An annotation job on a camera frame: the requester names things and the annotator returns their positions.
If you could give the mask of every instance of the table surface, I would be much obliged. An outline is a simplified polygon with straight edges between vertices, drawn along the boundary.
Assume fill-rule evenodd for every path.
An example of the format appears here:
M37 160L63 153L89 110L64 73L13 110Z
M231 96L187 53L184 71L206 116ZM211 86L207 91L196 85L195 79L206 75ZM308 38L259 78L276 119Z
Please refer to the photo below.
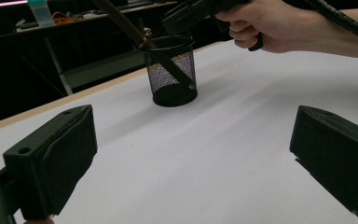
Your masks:
M4 120L0 169L23 137L92 105L99 151L57 224L358 223L289 151L299 105L358 124L358 59L228 41L195 52L195 64L188 105L154 105L141 70Z

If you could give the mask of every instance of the finger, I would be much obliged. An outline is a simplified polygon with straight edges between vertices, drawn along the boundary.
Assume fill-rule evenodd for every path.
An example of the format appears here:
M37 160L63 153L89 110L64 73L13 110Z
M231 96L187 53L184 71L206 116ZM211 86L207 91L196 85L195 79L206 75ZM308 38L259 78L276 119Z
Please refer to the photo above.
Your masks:
M218 12L215 17L220 21L243 21L242 13L245 13L247 4L239 4L228 11Z
M253 47L257 43L257 38L252 37L247 40L235 40L234 43L240 48L248 49Z
M220 21L256 21L260 19L265 9L257 2L239 4L228 11L221 11L215 15Z
M246 29L249 26L251 26L251 23L247 21L231 21L229 29L234 32L239 32Z
M253 26L249 26L238 32L230 29L228 33L231 37L233 37L236 40L248 40L257 36L259 31L256 30Z

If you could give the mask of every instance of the dark background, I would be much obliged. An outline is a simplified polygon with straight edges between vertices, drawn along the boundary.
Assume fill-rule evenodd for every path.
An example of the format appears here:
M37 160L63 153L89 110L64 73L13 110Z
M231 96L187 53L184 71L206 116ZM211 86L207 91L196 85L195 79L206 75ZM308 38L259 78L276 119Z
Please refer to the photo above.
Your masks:
M285 0L285 2L295 7L311 8L305 1ZM338 9L358 7L358 1L329 0L327 2ZM77 14L98 9L89 0L57 0L48 2L48 6L51 13L71 11ZM161 14L163 12L155 11L143 15L145 26L152 28L154 37L165 35L160 23ZM0 8L0 119L58 100L66 95L54 63L48 55L43 38L46 33L13 35L15 24L21 19L34 21L31 9L27 5ZM48 38L60 59L63 70L96 62L132 49L130 40L110 20L82 23L81 26L71 26L71 29L54 27L49 30ZM201 21L196 27L191 28L189 33L196 40L195 49L215 41L230 39L227 33L218 32L211 20ZM113 74L110 78L124 74Z

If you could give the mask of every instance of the wrist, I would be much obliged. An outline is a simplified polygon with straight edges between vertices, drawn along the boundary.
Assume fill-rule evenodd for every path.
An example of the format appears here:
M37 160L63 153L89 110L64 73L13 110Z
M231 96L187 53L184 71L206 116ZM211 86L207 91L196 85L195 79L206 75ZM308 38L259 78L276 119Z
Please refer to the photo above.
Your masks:
M291 51L317 51L358 58L358 36L317 11L298 13L299 28Z

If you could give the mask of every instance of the pencil holder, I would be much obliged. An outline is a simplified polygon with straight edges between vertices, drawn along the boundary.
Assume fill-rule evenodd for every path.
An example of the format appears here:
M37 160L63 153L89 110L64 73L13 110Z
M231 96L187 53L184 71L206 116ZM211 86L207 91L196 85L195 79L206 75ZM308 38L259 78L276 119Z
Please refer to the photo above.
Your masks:
M152 41L157 47L143 48L142 52L153 93L153 102L167 107L192 102L198 95L193 56L194 40L190 36L177 35L163 36ZM161 55L172 60L183 73L172 75L168 72L157 60ZM188 79L186 84L181 82L183 79Z

